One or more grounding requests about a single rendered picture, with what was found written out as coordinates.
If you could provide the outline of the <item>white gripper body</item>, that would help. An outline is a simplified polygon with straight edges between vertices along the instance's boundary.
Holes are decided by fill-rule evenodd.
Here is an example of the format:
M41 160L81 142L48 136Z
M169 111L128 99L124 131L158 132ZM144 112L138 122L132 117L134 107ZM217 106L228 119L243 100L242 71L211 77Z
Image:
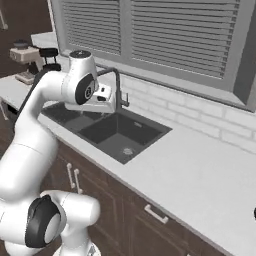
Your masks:
M114 112L114 98L107 101L91 101L89 100L83 105L73 105L65 103L65 108L74 111L96 112L96 113L113 113Z

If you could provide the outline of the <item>dark grey sink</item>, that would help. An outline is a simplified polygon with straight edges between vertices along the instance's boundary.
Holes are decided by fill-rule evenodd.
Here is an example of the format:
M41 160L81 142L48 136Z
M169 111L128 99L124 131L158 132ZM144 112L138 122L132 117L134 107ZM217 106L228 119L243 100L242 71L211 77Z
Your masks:
M126 164L171 128L122 109L113 114L68 110L63 103L42 113L116 161Z

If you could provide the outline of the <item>dark grey tap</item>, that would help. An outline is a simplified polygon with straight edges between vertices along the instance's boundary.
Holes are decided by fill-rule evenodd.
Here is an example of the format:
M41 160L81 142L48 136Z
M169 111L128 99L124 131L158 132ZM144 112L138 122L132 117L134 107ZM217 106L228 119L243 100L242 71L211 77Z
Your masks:
M121 80L119 71L116 68L107 68L97 72L98 76L102 76L108 73L113 72L115 74L115 82L116 82L116 89L115 89L115 96L116 96L116 112L119 112L122 107L128 107L129 103L129 96L126 96L126 99L122 99L122 91L121 91Z

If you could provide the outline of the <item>brown cupboard door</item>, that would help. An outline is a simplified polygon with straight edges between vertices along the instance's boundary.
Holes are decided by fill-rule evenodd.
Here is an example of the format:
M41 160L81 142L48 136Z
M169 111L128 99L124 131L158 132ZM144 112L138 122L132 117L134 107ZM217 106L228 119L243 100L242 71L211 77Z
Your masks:
M75 186L72 185L73 180L69 179L67 169L67 160L64 158L64 144L58 141L59 148L56 159L49 169L47 175L41 184L41 191L45 190L61 190L74 192Z
M95 241L101 240L101 252L104 256L125 256L122 247L122 201L107 184L106 173L86 161L77 163L76 175L79 188L83 193L100 202L101 214L98 221L90 227Z

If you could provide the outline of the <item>white coffee machine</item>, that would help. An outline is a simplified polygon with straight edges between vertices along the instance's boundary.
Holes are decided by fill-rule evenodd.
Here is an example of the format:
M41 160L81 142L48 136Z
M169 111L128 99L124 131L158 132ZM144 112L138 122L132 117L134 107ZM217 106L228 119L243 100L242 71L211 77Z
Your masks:
M26 70L17 73L15 78L26 85L31 85L34 82L35 75L43 68L43 60L39 49L30 46L26 40L19 39L13 43L9 54L12 60L26 66Z

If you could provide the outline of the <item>grey window with blinds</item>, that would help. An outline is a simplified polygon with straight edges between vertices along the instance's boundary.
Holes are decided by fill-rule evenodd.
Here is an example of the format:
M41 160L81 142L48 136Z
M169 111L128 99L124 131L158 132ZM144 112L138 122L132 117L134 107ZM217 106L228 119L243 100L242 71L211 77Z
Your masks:
M256 0L50 0L62 55L256 111Z

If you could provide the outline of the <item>brown drawer front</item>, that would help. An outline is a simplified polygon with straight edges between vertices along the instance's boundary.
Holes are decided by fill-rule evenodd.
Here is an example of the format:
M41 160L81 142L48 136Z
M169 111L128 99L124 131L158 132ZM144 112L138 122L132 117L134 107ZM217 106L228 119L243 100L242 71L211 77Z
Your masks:
M137 194L123 194L123 240L126 256L226 256L176 220L164 224L145 211L149 205L164 218L157 207Z

